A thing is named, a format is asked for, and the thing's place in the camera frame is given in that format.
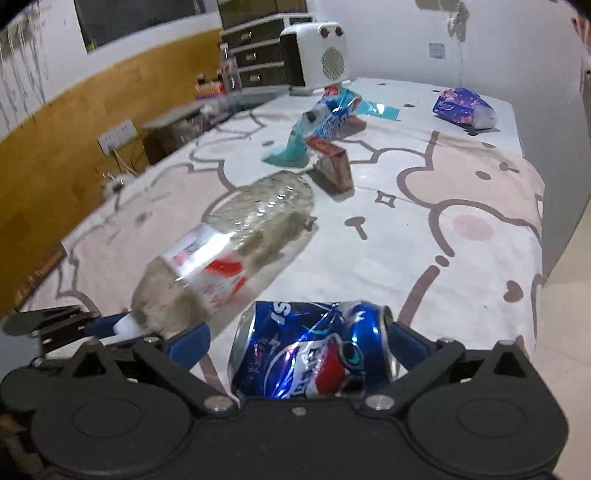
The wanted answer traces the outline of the dark drawer cabinet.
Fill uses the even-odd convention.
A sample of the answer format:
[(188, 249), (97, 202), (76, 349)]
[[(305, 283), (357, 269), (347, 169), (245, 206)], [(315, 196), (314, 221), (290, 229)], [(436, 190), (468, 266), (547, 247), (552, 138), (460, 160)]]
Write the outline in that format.
[(224, 28), (222, 42), (238, 64), (243, 88), (287, 86), (280, 49), (280, 33), (288, 26), (310, 23), (310, 13), (277, 13)]

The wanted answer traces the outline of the white space heater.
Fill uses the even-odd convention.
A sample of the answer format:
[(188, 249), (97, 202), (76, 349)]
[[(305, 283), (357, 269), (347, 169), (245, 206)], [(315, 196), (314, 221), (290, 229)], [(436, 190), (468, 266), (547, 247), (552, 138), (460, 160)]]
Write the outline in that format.
[(280, 33), (280, 50), (291, 95), (311, 95), (349, 80), (348, 39), (338, 22), (288, 26)]

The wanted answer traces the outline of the teal plastic bag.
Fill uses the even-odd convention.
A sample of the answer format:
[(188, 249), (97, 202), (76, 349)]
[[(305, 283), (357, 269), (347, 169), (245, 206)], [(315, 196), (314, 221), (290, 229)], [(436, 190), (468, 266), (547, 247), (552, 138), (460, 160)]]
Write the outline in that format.
[(397, 121), (399, 118), (400, 110), (383, 103), (362, 100), (359, 107), (356, 108), (356, 114), (385, 119), (389, 121)]

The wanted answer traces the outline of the clear plastic bottle red label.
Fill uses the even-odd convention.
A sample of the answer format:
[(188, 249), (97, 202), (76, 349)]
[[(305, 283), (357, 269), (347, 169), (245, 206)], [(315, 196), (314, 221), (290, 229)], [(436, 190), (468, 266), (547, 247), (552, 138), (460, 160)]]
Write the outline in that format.
[(131, 298), (144, 331), (171, 337), (207, 321), (314, 227), (315, 195), (281, 170), (246, 185), (145, 268)]

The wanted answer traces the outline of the crushed blue Pepsi can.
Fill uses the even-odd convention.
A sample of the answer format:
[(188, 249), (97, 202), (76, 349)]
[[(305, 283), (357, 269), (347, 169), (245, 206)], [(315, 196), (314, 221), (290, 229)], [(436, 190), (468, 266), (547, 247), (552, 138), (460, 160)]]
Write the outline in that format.
[(366, 300), (256, 301), (243, 312), (228, 360), (239, 399), (359, 398), (394, 380), (392, 311)]

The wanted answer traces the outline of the white wall power socket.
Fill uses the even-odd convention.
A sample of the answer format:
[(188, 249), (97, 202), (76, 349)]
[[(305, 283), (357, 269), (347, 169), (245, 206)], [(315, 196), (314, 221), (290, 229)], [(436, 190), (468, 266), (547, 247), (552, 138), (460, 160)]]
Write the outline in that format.
[(128, 119), (119, 125), (103, 132), (97, 142), (105, 156), (109, 156), (116, 149), (126, 145), (137, 136), (133, 122)]

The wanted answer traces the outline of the purple tissue pack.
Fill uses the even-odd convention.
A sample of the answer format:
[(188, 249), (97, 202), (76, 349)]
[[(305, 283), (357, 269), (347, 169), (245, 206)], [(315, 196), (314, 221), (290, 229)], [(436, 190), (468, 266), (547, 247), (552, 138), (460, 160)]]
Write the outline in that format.
[(479, 94), (466, 88), (450, 88), (441, 93), (432, 109), (448, 122), (473, 130), (489, 130), (498, 122), (497, 113)]

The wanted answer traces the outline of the small water bottle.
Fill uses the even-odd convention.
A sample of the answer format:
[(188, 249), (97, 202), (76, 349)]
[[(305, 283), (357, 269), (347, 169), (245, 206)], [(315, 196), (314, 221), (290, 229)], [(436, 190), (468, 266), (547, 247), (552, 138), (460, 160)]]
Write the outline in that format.
[(221, 81), (226, 93), (242, 90), (242, 83), (238, 73), (238, 64), (235, 57), (229, 52), (228, 44), (219, 45), (221, 53)]

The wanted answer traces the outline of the blue white snack wrapper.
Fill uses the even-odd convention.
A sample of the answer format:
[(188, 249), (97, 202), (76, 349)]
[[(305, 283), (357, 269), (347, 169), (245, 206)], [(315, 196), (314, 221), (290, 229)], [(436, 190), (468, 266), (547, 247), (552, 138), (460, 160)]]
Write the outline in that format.
[(355, 116), (363, 97), (342, 86), (329, 86), (314, 107), (301, 114), (290, 130), (287, 145), (263, 155), (263, 162), (280, 168), (308, 166), (310, 137), (332, 141), (349, 117)]

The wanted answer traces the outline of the pink cartoon tablecloth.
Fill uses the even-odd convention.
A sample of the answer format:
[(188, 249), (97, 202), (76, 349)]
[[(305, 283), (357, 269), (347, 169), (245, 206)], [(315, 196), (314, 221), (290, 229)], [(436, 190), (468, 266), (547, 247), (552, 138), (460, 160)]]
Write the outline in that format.
[[(314, 224), (209, 321), (212, 342), (193, 373), (228, 385), (240, 314), (256, 300), (356, 301), (390, 307), (431, 338), (487, 349), (512, 340), (532, 353), (542, 283), (544, 184), (519, 147), (513, 108), (470, 136), (437, 119), (436, 93), (411, 98), (396, 121), (371, 118), (339, 139), (353, 191), (333, 198), (311, 174)], [(283, 141), (310, 98), (283, 97), (240, 113), (184, 147), (85, 219), (65, 258), (25, 309), (132, 309), (148, 263), (208, 214), (274, 168), (263, 149)]]

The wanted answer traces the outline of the red cigarette box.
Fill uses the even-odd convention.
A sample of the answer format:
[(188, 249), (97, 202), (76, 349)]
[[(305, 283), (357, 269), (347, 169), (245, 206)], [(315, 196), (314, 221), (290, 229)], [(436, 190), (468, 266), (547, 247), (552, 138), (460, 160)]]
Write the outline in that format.
[(317, 136), (305, 139), (308, 152), (315, 157), (314, 171), (318, 172), (339, 194), (353, 189), (353, 175), (346, 149)]

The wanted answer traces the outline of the glass fish tank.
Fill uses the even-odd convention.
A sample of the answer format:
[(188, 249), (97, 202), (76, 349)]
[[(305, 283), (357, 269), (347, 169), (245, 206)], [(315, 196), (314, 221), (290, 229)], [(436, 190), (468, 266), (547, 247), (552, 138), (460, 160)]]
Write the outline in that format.
[(224, 29), (280, 13), (308, 11), (305, 0), (226, 0), (217, 1)]

